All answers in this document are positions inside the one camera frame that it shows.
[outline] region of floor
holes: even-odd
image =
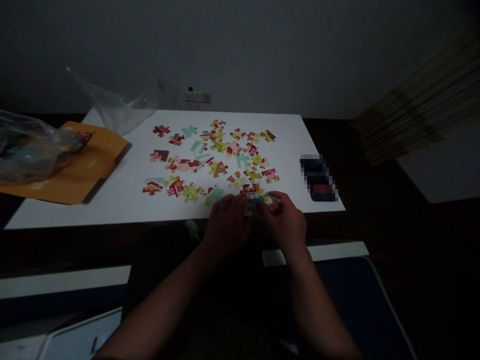
[[[83,116],[37,115],[54,126]],[[307,237],[364,241],[418,358],[467,358],[474,334],[464,323],[478,282],[471,249],[479,199],[428,204],[395,161],[370,166],[347,120],[304,122],[346,208],[308,214]],[[2,228],[21,201],[0,194]],[[128,264],[133,244],[149,227],[2,231],[0,276]]]

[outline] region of white tabletop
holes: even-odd
[[[301,172],[301,155],[318,154],[314,142],[300,115],[257,114],[237,112],[174,111],[157,110],[125,139],[132,144],[131,149],[118,164],[101,189],[89,204],[62,205],[36,199],[25,199],[11,218],[5,229],[49,228],[78,225],[100,225],[119,223],[160,222],[183,219],[208,218],[211,207],[205,206],[205,196],[197,202],[185,202],[183,196],[167,196],[167,192],[157,192],[150,196],[142,193],[146,178],[180,176],[185,185],[195,183],[207,190],[218,185],[223,194],[238,194],[228,186],[227,178],[238,170],[235,157],[227,158],[225,153],[209,150],[216,161],[228,166],[228,174],[214,178],[208,166],[197,173],[171,173],[165,169],[166,162],[151,162],[153,150],[168,150],[169,157],[178,155],[181,159],[194,159],[190,151],[195,140],[204,130],[212,130],[214,119],[225,121],[224,142],[233,138],[231,131],[240,128],[243,132],[260,133],[269,130],[276,136],[275,142],[263,138],[258,143],[260,155],[268,158],[270,167],[275,168],[280,181],[267,184],[263,179],[261,188],[266,192],[277,190],[289,194],[293,203],[304,213],[344,211],[340,197],[335,202],[312,201]],[[103,126],[95,110],[91,110],[83,120],[85,124]],[[170,126],[171,132],[160,138],[152,132],[155,126]],[[181,146],[169,144],[169,136],[181,134],[182,128],[197,127],[198,134],[186,138]],[[237,141],[244,147],[247,141]]]

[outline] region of dark clothing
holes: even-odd
[[[162,353],[166,359],[294,359],[262,325],[263,261],[249,239],[195,294]],[[122,310],[124,319],[196,248],[184,226],[159,226],[138,244]]]

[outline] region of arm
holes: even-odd
[[[361,359],[305,245],[307,221],[303,213],[287,194],[271,191],[270,195],[279,198],[281,203],[274,204],[272,209],[262,203],[260,210],[290,270],[293,310],[300,331],[324,357]]]
[[[246,194],[241,194],[213,204],[200,245],[127,316],[94,359],[152,359],[160,352],[200,285],[247,240],[247,203]]]

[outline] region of forearm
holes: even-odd
[[[121,323],[95,359],[152,359],[167,343],[199,286],[220,262],[200,244]]]
[[[307,342],[328,358],[361,358],[307,248],[290,251],[287,262],[295,318]]]

